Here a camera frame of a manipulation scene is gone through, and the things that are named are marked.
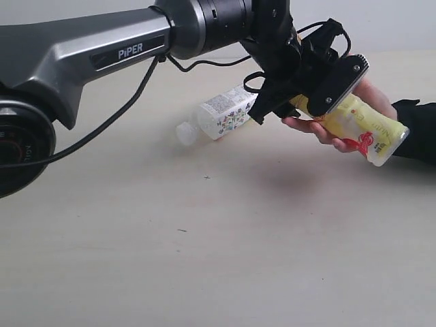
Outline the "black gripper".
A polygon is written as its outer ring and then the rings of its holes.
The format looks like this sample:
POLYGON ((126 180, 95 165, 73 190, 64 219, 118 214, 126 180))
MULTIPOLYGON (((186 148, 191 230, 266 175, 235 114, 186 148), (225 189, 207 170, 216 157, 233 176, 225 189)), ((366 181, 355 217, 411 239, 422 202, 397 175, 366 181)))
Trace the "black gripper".
POLYGON ((330 18, 312 23, 302 31, 315 31, 301 38, 290 16, 256 18, 243 48, 260 71, 246 76, 244 89, 257 93, 248 115, 262 125, 273 113, 280 119, 300 118, 290 100, 296 91, 309 91, 307 110, 311 116, 333 111, 362 80, 369 62, 362 54, 344 57, 332 43, 344 34, 343 25, 330 18))

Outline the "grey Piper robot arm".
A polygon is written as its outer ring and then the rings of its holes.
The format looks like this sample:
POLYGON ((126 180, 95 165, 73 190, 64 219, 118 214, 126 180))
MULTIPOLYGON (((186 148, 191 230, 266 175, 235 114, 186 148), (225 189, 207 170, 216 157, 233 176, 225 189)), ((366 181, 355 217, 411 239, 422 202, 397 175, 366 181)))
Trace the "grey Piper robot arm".
POLYGON ((249 116, 296 116, 308 98, 313 116, 332 112, 366 74, 361 54, 332 48, 342 24, 328 19, 299 38, 288 1, 156 1, 139 10, 1 27, 1 196, 32 183, 54 161, 77 151, 113 123, 108 119, 55 152, 58 121, 71 129, 85 84, 150 59, 197 59, 240 43, 264 83, 249 116))

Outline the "person's open bare hand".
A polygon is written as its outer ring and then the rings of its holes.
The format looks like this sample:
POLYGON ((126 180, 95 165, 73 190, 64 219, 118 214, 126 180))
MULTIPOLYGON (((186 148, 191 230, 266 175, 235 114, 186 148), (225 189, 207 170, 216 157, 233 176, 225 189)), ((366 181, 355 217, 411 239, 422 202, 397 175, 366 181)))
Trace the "person's open bare hand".
POLYGON ((389 99, 366 78, 331 113, 311 120, 283 119, 287 126, 312 133, 342 153, 358 151, 370 161, 393 154, 406 128, 389 99))

